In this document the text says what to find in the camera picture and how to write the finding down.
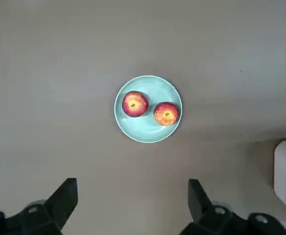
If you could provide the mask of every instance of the plate rim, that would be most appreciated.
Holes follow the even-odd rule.
[[[157,140],[157,141],[140,141],[140,140],[137,140],[137,139],[135,139],[135,138],[129,136],[129,135],[122,129],[122,127],[120,126],[120,124],[119,124],[119,122],[118,122],[118,119],[117,119],[117,114],[116,114],[117,98],[119,97],[119,95],[120,95],[122,89],[123,89],[125,86],[127,86],[128,83],[130,83],[130,82],[132,82],[132,81],[134,81],[134,80],[136,80],[136,79],[140,79],[140,78],[144,78],[144,77],[154,77],[154,78],[160,79],[160,80],[162,80],[162,81],[168,83],[168,84],[177,92],[178,97],[179,97],[179,102],[180,102],[180,107],[181,107],[181,108],[180,108],[180,114],[179,114],[179,120],[178,120],[178,122],[177,122],[175,128],[174,128],[167,136],[165,136],[165,137],[163,137],[163,138],[161,138],[161,139],[159,139],[159,140]],[[141,143],[157,143],[157,142],[163,141],[164,139],[166,139],[166,138],[168,138],[169,136],[171,136],[171,135],[175,132],[175,130],[178,128],[178,126],[179,126],[179,124],[180,124],[180,121],[181,121],[181,118],[182,118],[182,100],[181,100],[181,97],[180,97],[179,92],[178,92],[177,89],[174,87],[174,85],[172,85],[172,84],[171,84],[169,81],[167,81],[166,79],[161,78],[161,77],[158,77],[158,76],[154,76],[154,75],[143,75],[143,76],[139,76],[139,77],[135,77],[135,78],[130,79],[129,81],[127,81],[127,82],[120,88],[119,92],[117,93],[116,99],[115,99],[114,114],[115,114],[115,119],[116,119],[116,122],[117,122],[117,124],[118,124],[118,127],[120,128],[120,130],[121,130],[127,137],[129,137],[130,139],[132,139],[132,140],[134,140],[134,141],[141,142]]]

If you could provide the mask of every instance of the apple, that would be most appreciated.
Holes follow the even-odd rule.
[[[174,124],[178,119],[179,111],[173,103],[162,102],[156,105],[154,109],[154,117],[159,124],[169,126]]]
[[[147,111],[148,101],[141,92],[128,92],[123,98],[122,109],[130,117],[139,117]]]

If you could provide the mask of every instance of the red apple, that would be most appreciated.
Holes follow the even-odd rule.
[[[130,117],[139,117],[148,109],[148,101],[141,92],[128,92],[122,101],[122,109]]]
[[[174,124],[178,119],[179,111],[173,103],[162,102],[156,105],[154,109],[154,117],[159,124],[169,126]]]

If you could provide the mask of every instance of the light blue plate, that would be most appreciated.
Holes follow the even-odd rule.
[[[122,100],[130,91],[145,94],[148,110],[140,117],[129,117],[122,109]],[[160,102],[172,102],[179,109],[179,119],[170,126],[159,125],[154,118],[154,108]],[[181,98],[168,81],[156,76],[140,76],[128,81],[118,92],[115,101],[115,118],[120,129],[131,139],[143,143],[155,143],[170,136],[178,127],[182,116]]]

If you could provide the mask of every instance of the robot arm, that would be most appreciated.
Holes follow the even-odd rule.
[[[76,178],[68,178],[43,204],[31,204],[10,218],[0,211],[0,235],[62,235],[77,203]]]

